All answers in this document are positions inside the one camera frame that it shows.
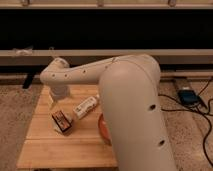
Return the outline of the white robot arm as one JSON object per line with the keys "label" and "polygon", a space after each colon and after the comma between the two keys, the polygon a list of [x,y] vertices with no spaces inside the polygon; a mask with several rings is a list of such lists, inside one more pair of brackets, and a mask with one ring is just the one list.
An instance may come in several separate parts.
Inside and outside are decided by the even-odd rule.
{"label": "white robot arm", "polygon": [[96,84],[119,171],[177,171],[161,112],[161,70],[150,55],[117,56],[71,68],[54,59],[40,74],[54,98],[70,84]]}

